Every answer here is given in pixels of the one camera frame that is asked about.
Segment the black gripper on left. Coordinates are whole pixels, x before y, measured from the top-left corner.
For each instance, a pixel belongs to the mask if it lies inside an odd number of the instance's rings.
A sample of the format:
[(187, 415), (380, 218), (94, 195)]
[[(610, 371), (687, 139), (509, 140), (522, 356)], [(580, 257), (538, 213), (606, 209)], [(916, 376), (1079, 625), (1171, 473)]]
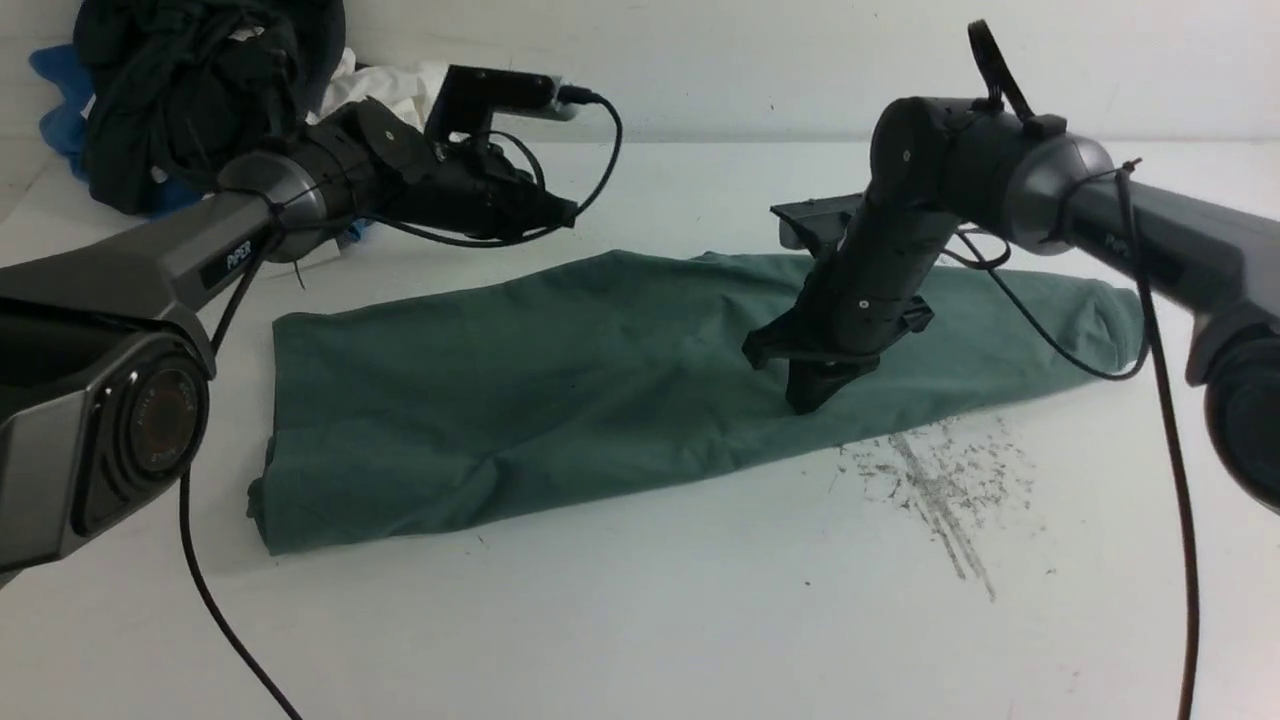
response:
[(503, 138), (529, 169), (516, 167), (490, 135), (434, 143), (434, 165), (399, 196), (399, 222), (466, 241), (526, 241), (575, 225), (579, 205), (548, 190), (543, 165), (524, 141)]

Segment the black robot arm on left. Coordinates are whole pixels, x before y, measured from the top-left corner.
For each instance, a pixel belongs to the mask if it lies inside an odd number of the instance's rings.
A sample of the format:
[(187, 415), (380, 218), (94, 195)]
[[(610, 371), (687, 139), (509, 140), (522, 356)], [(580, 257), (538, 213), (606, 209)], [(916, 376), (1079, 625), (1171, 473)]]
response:
[(366, 100), (227, 163), (188, 208), (5, 266), (3, 580), (74, 553), (191, 468), (218, 373), (202, 307), (389, 210), (515, 240), (571, 225), (577, 206), (479, 132), (428, 135)]

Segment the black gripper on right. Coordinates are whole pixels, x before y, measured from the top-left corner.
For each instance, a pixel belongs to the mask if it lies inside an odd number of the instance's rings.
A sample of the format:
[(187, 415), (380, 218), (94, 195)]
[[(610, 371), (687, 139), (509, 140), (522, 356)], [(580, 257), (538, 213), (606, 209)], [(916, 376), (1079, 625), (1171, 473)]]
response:
[(861, 299), (850, 304), (796, 302), (767, 325), (748, 333), (742, 354), (755, 369), (788, 363), (785, 398), (797, 414), (814, 413), (845, 386), (873, 373), (881, 356), (934, 313), (920, 296)]

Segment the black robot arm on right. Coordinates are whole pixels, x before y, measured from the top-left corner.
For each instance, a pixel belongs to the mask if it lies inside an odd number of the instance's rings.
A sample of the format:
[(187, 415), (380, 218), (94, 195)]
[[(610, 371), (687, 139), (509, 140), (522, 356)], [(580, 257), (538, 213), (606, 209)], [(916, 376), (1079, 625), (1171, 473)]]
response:
[(1213, 447), (1248, 495), (1277, 507), (1275, 220), (1130, 182), (1062, 118), (941, 97), (884, 109), (863, 192), (773, 213), (783, 245), (815, 265), (795, 305), (742, 351), (754, 366), (788, 361), (795, 411), (817, 410), (928, 325), (919, 288), (972, 224), (1038, 255), (1079, 249), (1188, 310), (1187, 383), (1206, 389)]

